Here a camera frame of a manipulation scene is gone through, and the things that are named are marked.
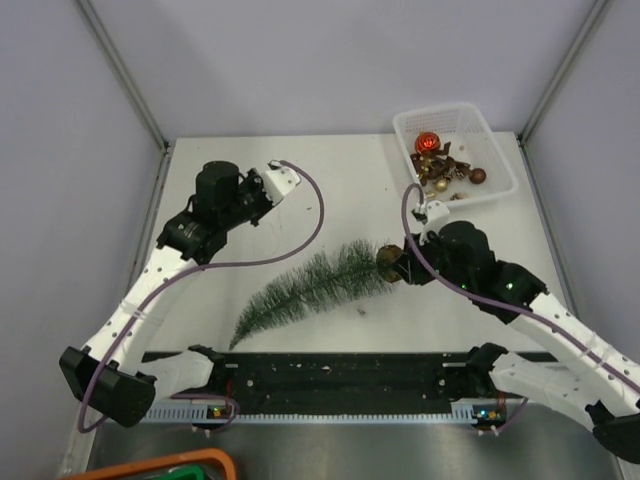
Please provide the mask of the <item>small green christmas tree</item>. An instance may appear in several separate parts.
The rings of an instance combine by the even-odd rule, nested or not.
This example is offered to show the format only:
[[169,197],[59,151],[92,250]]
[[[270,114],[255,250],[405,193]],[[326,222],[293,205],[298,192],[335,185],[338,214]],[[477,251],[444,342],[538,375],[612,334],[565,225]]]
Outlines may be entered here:
[[378,273],[376,253],[375,243],[357,239],[331,253],[319,251],[278,275],[248,300],[236,321],[229,349],[263,331],[392,293],[393,286]]

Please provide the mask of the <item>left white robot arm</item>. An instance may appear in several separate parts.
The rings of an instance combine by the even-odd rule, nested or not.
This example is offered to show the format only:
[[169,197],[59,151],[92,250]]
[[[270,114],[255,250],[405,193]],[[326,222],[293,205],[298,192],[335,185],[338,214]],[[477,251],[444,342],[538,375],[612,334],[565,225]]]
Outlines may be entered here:
[[139,423],[157,400],[195,387],[216,396],[227,374],[204,349],[158,364],[143,364],[150,340],[183,291],[188,270],[211,262],[231,230],[257,225],[299,184],[298,175],[272,162],[267,171],[241,173],[227,161],[206,163],[183,210],[164,225],[147,265],[117,309],[82,347],[59,359],[72,395],[123,427]]

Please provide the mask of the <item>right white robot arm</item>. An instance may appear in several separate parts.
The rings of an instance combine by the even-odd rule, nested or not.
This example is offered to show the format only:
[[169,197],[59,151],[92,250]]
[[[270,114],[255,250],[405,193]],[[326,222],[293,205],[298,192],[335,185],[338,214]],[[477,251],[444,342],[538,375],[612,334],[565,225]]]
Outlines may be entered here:
[[639,365],[583,324],[529,270],[499,260],[468,221],[406,237],[378,254],[384,275],[409,285],[440,281],[527,336],[563,365],[554,372],[496,345],[473,350],[466,380],[476,394],[526,397],[589,430],[618,458],[639,461]]

